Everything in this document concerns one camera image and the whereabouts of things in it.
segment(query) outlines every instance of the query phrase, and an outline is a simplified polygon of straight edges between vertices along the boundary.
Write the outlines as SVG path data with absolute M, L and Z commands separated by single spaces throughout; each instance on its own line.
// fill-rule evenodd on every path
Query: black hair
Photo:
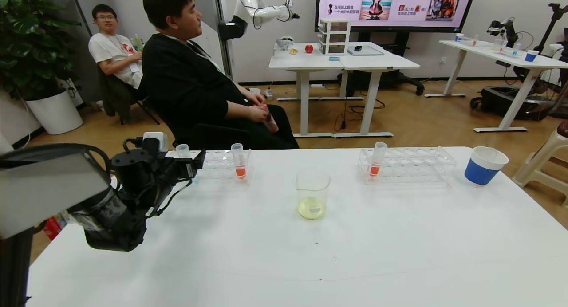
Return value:
M 108 6 L 107 4 L 98 4 L 97 6 L 95 6 L 93 8 L 93 20 L 95 20 L 97 18 L 98 12 L 111 12 L 116 19 L 118 18 L 118 16 L 116 15 L 116 12 L 114 12 L 114 10 L 112 10 L 112 8 L 110 6 Z
M 183 8 L 192 0 L 142 0 L 148 20 L 157 28 L 167 28 L 167 16 L 181 16 Z

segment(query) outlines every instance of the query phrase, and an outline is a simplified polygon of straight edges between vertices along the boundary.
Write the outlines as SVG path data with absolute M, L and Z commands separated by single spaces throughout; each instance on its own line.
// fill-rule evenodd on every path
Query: wooden floor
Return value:
M 503 84 L 500 81 L 467 81 L 456 84 L 456 91 L 466 93 L 466 98 L 425 98 L 416 96 L 415 87 L 402 85 L 396 90 L 381 90 L 378 98 L 386 104 L 385 109 L 376 109 L 371 124 L 372 131 L 390 131 L 392 138 L 303 138 L 298 139 L 303 149 L 334 149 L 353 147 L 372 147 L 375 142 L 386 142 L 390 147 L 408 146 L 490 146 L 499 149 L 510 158 L 510 163 L 503 172 L 511 177 L 519 168 L 521 162 L 527 156 L 536 151 L 542 143 L 548 139 L 552 131 L 560 124 L 560 119 L 548 117 L 541 122 L 515 121 L 516 126 L 525 126 L 528 132 L 513 133 L 476 133 L 474 127 L 496 127 L 501 122 L 501 117 L 472 111 L 469 101 L 479 96 L 477 91 L 487 85 Z M 427 82 L 427 93 L 441 93 L 444 82 Z M 278 85 L 272 87 L 274 96 L 293 96 L 294 85 Z M 313 87 L 311 95 L 339 95 L 337 85 L 329 84 L 327 88 Z M 276 102 L 281 105 L 290 118 L 292 129 L 300 131 L 300 103 L 299 102 Z M 362 105 L 362 101 L 347 102 L 347 128 L 342 132 L 359 131 L 360 117 L 349 113 L 349 105 Z M 334 125 L 341 125 L 344 101 L 312 101 L 310 102 L 311 132 L 336 132 Z M 165 125 L 156 125 L 138 107 L 132 108 L 136 123 L 120 125 L 118 117 L 107 117 L 101 111 L 95 111 L 91 107 L 81 110 L 85 120 L 82 127 L 69 133 L 51 136 L 42 134 L 32 140 L 31 145 L 48 143 L 74 142 L 97 146 L 110 157 L 122 152 L 122 141 L 126 138 L 141 136 L 146 131 L 164 131 L 171 136 L 171 132 Z M 568 159 L 568 151 L 559 155 Z M 564 181 L 568 181 L 568 169 L 549 164 L 545 171 Z M 525 191 L 531 195 L 550 215 L 568 229 L 568 209 L 562 208 L 564 196 L 553 189 L 537 182 L 532 182 Z M 41 251 L 49 244 L 49 239 L 44 233 L 39 233 L 34 238 L 32 260 L 35 260 Z

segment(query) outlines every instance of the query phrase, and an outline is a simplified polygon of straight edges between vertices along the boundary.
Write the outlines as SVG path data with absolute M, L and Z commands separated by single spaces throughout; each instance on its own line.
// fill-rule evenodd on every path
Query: cartoon image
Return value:
M 452 21 L 460 0 L 431 0 L 426 20 Z
M 359 20 L 388 20 L 392 0 L 362 0 Z

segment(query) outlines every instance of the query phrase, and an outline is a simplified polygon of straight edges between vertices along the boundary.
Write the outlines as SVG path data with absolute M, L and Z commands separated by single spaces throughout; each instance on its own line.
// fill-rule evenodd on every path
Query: chair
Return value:
M 149 102 L 146 102 L 146 105 L 172 131 L 176 139 L 173 142 L 174 147 L 180 144 L 187 144 L 191 150 L 229 150 L 234 143 L 241 143 L 245 149 L 250 145 L 250 134 L 248 131 L 204 123 L 198 123 L 193 127 L 176 126 L 166 115 L 152 107 Z
M 100 67 L 98 67 L 98 72 L 103 90 L 103 105 L 108 116 L 114 116 L 118 112 L 120 124 L 124 125 L 123 117 L 130 116 L 130 105 L 136 103 L 157 125 L 160 125 L 160 122 L 150 113 L 150 107 L 146 105 L 147 95 L 122 82 L 115 75 L 106 75 Z
M 538 181 L 550 186 L 566 196 L 563 206 L 568 207 L 568 183 L 541 171 L 548 160 L 568 168 L 568 161 L 553 157 L 554 153 L 560 149 L 568 149 L 568 121 L 562 122 L 558 129 L 550 135 L 548 141 L 536 153 L 529 155 L 519 171 L 513 176 L 513 182 L 521 187 L 524 187 L 530 181 Z

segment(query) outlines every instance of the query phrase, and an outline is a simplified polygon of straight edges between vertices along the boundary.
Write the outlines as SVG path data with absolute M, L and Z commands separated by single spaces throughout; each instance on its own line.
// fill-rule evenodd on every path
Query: hand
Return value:
M 130 59 L 132 62 L 138 62 L 142 59 L 142 52 L 134 52 L 134 54 L 130 55 Z
M 245 91 L 243 93 L 243 96 L 246 97 L 250 102 L 253 102 L 255 105 L 261 105 L 262 103 L 264 103 L 264 96 L 252 91 Z
M 248 109 L 249 109 L 248 119 L 250 119 L 250 121 L 260 123 L 261 121 L 264 121 L 268 117 L 268 112 L 256 105 L 249 106 Z

